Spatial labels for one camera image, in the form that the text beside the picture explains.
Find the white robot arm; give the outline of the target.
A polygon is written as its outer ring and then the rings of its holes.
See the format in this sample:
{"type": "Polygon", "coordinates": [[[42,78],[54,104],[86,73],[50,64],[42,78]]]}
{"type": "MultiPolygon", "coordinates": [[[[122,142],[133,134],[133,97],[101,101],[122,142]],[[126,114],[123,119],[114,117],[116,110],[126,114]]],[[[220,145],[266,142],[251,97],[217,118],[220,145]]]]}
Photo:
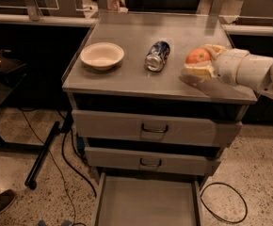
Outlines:
{"type": "Polygon", "coordinates": [[[216,79],[222,84],[250,88],[273,100],[273,57],[270,56],[204,44],[187,55],[181,74],[189,84],[216,79]]]}

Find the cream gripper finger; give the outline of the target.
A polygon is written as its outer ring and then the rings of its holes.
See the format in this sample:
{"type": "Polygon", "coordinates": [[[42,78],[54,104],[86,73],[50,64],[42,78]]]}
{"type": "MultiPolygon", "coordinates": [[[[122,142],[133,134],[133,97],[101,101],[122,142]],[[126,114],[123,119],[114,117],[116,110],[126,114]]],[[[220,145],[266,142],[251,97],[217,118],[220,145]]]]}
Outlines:
{"type": "Polygon", "coordinates": [[[212,79],[216,77],[215,69],[210,60],[198,63],[186,63],[185,71],[189,75],[197,76],[202,79],[212,79]]]}
{"type": "Polygon", "coordinates": [[[204,44],[201,48],[206,50],[213,60],[216,60],[221,53],[226,51],[224,46],[216,44],[204,44]]]}

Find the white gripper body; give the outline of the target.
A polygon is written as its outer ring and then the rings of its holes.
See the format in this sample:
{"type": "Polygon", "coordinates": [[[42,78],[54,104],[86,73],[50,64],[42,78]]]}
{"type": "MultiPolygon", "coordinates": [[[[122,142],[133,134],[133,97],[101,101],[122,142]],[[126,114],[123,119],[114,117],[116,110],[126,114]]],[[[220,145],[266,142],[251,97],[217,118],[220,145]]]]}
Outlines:
{"type": "Polygon", "coordinates": [[[213,66],[216,71],[217,79],[224,84],[236,86],[236,76],[241,61],[249,54],[248,50],[230,49],[222,52],[213,66]]]}

